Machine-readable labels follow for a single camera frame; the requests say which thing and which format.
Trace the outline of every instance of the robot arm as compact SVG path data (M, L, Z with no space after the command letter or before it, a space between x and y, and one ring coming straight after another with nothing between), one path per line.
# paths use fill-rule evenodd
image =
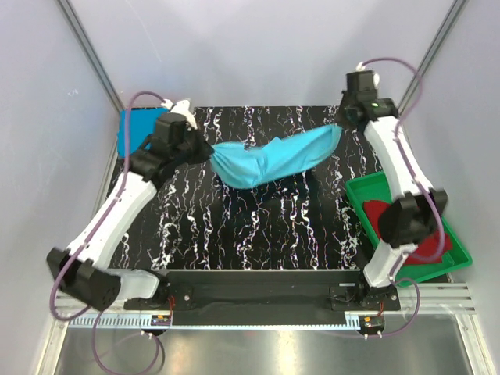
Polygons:
M392 277L409 254L415 252L418 244L436 230L429 203L420 189L429 193L439 215L442 215L448 200L446 193L435 191L423 175L402 127L397 127L398 110L391 99L378 98L377 83L378 76L371 70L347 74L347 90L343 91L335 117L339 125L365 135L382 164L391 191L392 204L380 216L378 223L380 243L359 282L361 300L370 295L386 294L394 282ZM397 135L401 140L399 144L396 142ZM402 157L402 150L407 162ZM420 186L415 183L410 169Z
M170 111L156 120L153 134L130 156L129 171L120 175L87 228L64 251L54 248L49 252L47 262L52 276L57 278L70 256L84 246L62 279L61 291L99 311L118 298L148 299L155 294L159 279L154 273L108 267L122 236L176 168L184 163L203 163L213 152L189 106L185 100L169 105ZM86 242L91 232L93 236Z

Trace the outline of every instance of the white cable clip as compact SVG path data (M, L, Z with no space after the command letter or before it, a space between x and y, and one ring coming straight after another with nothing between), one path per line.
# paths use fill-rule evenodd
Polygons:
M161 106L164 108L164 109L167 109L167 110L171 110L172 107L173 107L173 103L171 100L169 99L163 99L163 103L161 104Z
M365 63L362 61L358 65L356 65L356 72L362 72L366 69ZM378 84L380 83L380 76L377 73L373 73L373 86L378 88Z
M356 65L356 72L362 72L364 69L366 69L366 66L363 61Z

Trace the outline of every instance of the black table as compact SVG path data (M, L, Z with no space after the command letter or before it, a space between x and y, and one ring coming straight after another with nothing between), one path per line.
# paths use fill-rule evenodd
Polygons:
M196 120L211 144L264 145L333 123L336 107L211 107ZM112 186L122 169L116 164ZM346 181L380 170L363 136L344 131L313 170L252 190L224 185L209 163L183 166L134 221L111 268L353 268L371 244L345 197Z

